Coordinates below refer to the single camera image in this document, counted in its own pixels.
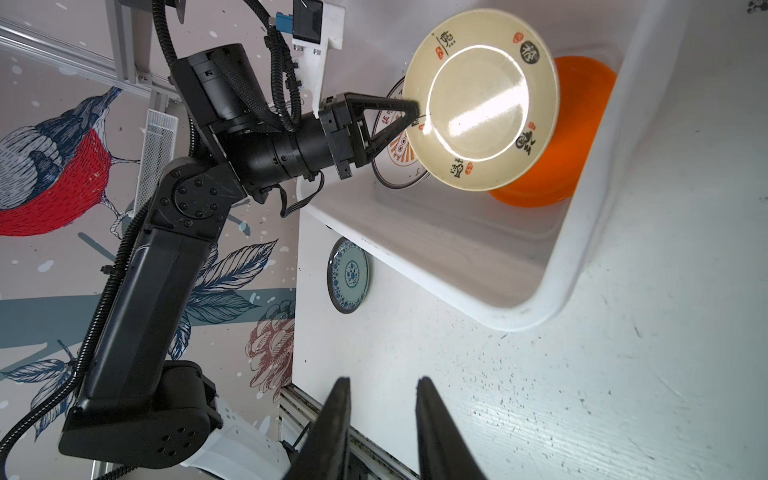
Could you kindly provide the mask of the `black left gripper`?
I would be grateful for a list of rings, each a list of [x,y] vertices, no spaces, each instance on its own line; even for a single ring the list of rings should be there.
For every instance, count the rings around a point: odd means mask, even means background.
[[[371,136],[365,112],[394,111],[393,123]],[[369,164],[419,118],[416,101],[346,93],[329,97],[319,110],[319,121],[340,179],[352,176],[351,166]]]

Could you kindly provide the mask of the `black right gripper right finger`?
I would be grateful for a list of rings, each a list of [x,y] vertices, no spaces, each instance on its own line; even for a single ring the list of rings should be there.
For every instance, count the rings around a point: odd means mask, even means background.
[[[417,384],[416,423],[421,479],[485,479],[434,383]]]

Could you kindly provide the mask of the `cream yellow plate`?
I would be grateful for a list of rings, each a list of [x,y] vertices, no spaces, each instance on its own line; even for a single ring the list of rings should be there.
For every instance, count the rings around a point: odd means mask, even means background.
[[[419,116],[406,131],[415,157],[445,185],[487,192],[527,173],[557,124],[554,58],[521,18],[482,8],[436,26],[414,52],[402,96]]]

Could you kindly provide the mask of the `white plate orange sunburst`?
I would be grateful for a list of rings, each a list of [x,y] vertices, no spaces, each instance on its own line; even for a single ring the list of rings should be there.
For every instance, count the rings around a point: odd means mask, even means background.
[[[405,77],[403,76],[389,91],[387,97],[401,99]],[[389,127],[402,116],[402,112],[382,110],[377,113],[373,134]],[[429,177],[429,172],[415,155],[407,134],[401,132],[372,162],[377,180],[389,189],[401,190],[417,185]]]

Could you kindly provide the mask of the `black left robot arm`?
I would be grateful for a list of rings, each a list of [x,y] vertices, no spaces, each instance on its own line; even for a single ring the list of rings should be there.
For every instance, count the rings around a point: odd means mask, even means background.
[[[347,381],[334,385],[303,456],[245,422],[199,365],[172,360],[168,351],[234,204],[246,197],[263,202],[295,178],[323,183],[328,167],[349,177],[416,122],[418,104],[344,93],[303,114],[298,66],[260,2],[250,8],[271,55],[270,97],[239,44],[179,57],[166,8],[153,2],[152,20],[187,108],[189,153],[165,168],[129,224],[68,378],[4,435],[1,456],[8,459],[30,428],[69,402],[60,452],[109,462],[115,479],[178,465],[215,479],[285,479],[300,468],[342,479]]]

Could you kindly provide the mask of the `green blue floral plate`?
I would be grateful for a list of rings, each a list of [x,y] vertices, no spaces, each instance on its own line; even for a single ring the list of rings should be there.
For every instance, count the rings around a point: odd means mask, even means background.
[[[372,276],[368,253],[341,237],[329,256],[326,277],[331,303],[342,314],[351,314],[365,300]]]

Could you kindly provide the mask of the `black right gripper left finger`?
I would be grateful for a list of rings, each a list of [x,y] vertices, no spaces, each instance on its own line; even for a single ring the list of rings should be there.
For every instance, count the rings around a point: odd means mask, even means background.
[[[350,415],[350,379],[340,377],[284,479],[346,479]]]

